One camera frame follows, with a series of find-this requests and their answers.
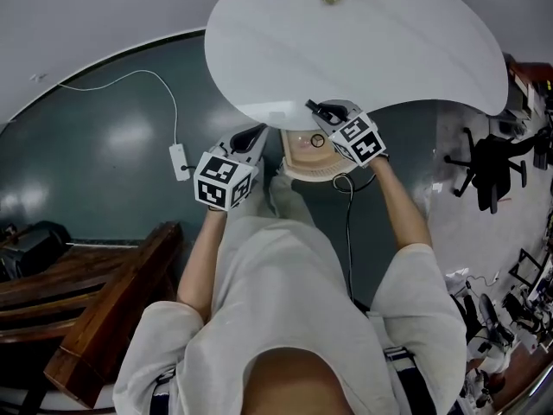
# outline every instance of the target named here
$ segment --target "wall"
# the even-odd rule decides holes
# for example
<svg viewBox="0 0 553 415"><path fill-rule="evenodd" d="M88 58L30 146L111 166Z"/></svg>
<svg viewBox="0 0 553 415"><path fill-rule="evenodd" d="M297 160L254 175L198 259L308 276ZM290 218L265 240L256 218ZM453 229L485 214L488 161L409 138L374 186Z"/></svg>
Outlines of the wall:
<svg viewBox="0 0 553 415"><path fill-rule="evenodd" d="M553 63L553 0L462 0L518 61Z"/></svg>
<svg viewBox="0 0 553 415"><path fill-rule="evenodd" d="M0 125L96 61L205 27L217 1L0 0Z"/></svg>

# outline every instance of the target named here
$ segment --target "desk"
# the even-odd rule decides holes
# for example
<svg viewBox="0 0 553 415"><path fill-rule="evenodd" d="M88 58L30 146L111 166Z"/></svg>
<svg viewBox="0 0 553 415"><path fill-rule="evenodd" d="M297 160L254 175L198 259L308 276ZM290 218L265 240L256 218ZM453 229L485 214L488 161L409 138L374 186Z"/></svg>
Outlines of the desk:
<svg viewBox="0 0 553 415"><path fill-rule="evenodd" d="M279 129L318 129L307 99L368 112L446 99L496 115L507 98L498 43L461 0L219 0L205 50L223 95Z"/></svg>

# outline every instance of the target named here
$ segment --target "wooden bench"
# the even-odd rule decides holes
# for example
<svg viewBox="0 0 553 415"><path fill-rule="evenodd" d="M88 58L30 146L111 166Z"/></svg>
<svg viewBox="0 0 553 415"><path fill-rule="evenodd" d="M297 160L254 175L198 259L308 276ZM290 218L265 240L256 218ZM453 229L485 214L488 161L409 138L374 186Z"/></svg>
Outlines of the wooden bench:
<svg viewBox="0 0 553 415"><path fill-rule="evenodd" d="M29 389L20 413L40 407L48 382L94 407L144 307L175 299L167 269L182 246L180 226L164 223L139 247L76 246L46 271L0 284L0 385Z"/></svg>

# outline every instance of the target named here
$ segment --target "pants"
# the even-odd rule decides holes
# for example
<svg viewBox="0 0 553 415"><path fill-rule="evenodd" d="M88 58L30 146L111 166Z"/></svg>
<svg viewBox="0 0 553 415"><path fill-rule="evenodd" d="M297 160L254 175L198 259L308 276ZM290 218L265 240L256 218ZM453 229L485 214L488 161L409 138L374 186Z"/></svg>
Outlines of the pants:
<svg viewBox="0 0 553 415"><path fill-rule="evenodd" d="M265 199L263 184L258 183L240 205L228 213L226 225L242 217L281 218L300 221L315 227L311 213L303 197L292 189L292 179L283 174L274 176L269 186L270 203L276 214L270 210Z"/></svg>
<svg viewBox="0 0 553 415"><path fill-rule="evenodd" d="M457 299L452 295L453 301L457 304L457 308L463 317L465 326L467 326L467 342L470 342L476 334L482 329L482 324L478 319L478 314L476 313L476 306L474 306L474 300L470 295L463 297L463 303L465 307L463 308Z"/></svg>

